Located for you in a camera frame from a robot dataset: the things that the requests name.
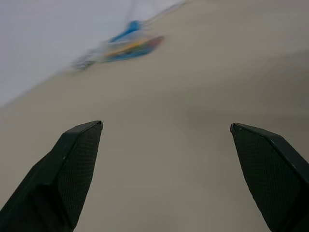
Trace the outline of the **clear bag of coloured pens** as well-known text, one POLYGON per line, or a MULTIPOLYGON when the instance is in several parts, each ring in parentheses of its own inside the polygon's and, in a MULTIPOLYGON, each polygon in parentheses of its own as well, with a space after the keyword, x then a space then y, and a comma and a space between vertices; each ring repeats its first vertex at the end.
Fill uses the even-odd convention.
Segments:
POLYGON ((163 35, 148 35, 129 41, 108 43, 103 61, 113 62, 147 55, 156 50, 164 39, 163 35))

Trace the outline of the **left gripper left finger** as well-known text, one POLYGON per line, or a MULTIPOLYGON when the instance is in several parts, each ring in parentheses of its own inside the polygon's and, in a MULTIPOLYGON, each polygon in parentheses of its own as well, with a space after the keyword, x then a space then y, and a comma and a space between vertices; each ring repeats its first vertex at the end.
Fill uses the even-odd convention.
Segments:
POLYGON ((102 121, 64 132, 0 210, 0 232, 73 232, 94 174, 102 121))

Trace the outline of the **blue glue gun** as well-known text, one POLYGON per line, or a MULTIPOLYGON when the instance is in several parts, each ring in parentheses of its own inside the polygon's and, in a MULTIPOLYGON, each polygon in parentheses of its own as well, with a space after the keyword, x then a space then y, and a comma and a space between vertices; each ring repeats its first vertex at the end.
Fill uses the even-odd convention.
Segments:
POLYGON ((133 20, 127 24, 123 32, 111 38, 108 44, 128 44, 140 39, 142 36, 142 23, 138 20, 133 20))

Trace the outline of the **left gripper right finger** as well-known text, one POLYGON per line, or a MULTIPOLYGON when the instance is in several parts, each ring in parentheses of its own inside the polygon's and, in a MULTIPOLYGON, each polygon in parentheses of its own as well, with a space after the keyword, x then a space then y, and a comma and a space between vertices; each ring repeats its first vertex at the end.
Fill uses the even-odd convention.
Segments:
POLYGON ((280 135, 230 126, 248 189, 271 232, 309 232, 309 163, 280 135))

